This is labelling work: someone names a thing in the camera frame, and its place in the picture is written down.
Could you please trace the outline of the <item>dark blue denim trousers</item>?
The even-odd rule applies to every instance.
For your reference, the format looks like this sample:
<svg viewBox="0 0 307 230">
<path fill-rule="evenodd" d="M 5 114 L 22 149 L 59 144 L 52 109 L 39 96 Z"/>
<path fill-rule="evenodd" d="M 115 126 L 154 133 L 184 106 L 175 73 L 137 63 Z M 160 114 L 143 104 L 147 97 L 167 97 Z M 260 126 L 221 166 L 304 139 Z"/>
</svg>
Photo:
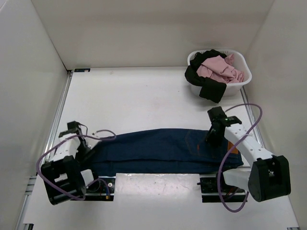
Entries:
<svg viewBox="0 0 307 230">
<path fill-rule="evenodd" d="M 218 171 L 228 151 L 223 139 L 214 148 L 205 141 L 206 130 L 154 129 L 121 134 L 110 142 L 99 142 L 84 164 L 99 176 L 117 173 L 192 173 Z"/>
</svg>

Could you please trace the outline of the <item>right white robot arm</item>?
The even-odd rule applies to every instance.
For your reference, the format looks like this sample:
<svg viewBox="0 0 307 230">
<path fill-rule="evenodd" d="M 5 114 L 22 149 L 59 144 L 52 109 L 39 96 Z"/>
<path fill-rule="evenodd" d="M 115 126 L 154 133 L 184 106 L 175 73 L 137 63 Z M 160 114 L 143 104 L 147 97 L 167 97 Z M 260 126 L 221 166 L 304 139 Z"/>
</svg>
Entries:
<svg viewBox="0 0 307 230">
<path fill-rule="evenodd" d="M 214 147 L 228 140 L 247 160 L 251 169 L 224 169 L 222 159 L 215 185 L 218 193 L 232 186 L 243 189 L 255 201 L 262 202 L 291 193 L 289 162 L 285 156 L 275 156 L 256 141 L 236 116 L 227 116 L 218 106 L 208 111 L 211 128 L 206 142 Z"/>
</svg>

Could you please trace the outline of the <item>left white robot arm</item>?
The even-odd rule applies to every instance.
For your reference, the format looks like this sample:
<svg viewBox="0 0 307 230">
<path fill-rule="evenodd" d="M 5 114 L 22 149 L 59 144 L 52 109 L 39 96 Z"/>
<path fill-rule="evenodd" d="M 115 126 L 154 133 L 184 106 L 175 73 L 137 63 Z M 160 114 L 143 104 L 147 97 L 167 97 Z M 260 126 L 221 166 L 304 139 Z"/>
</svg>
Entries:
<svg viewBox="0 0 307 230">
<path fill-rule="evenodd" d="M 59 141 L 71 138 L 61 146 L 55 148 L 53 157 L 42 164 L 41 173 L 53 185 L 44 182 L 47 196 L 52 205 L 71 200 L 55 186 L 77 198 L 83 198 L 87 189 L 95 192 L 100 188 L 101 181 L 90 169 L 81 169 L 82 163 L 91 151 L 82 134 L 82 124 L 72 121 L 67 124 L 66 131 L 59 134 Z"/>
</svg>

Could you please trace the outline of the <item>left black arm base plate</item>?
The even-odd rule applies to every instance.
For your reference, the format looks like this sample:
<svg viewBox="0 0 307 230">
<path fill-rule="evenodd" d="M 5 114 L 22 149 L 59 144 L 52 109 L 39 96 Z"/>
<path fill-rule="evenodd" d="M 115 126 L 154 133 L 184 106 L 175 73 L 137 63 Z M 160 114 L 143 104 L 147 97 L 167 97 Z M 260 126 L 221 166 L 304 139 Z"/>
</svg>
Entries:
<svg viewBox="0 0 307 230">
<path fill-rule="evenodd" d="M 86 190 L 85 201 L 106 201 L 114 200 L 116 178 L 101 177 L 105 182 L 95 182 Z"/>
</svg>

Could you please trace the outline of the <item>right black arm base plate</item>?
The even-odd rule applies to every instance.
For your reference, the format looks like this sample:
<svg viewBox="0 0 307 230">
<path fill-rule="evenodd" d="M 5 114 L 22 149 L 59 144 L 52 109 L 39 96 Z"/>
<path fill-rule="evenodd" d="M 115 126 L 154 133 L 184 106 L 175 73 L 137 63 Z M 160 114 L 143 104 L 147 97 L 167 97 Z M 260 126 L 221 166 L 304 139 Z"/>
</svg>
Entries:
<svg viewBox="0 0 307 230">
<path fill-rule="evenodd" d="M 221 203 L 217 189 L 216 177 L 201 177 L 197 183 L 201 187 L 203 203 Z M 246 192 L 243 189 L 221 183 L 222 197 L 226 203 L 243 202 Z"/>
</svg>

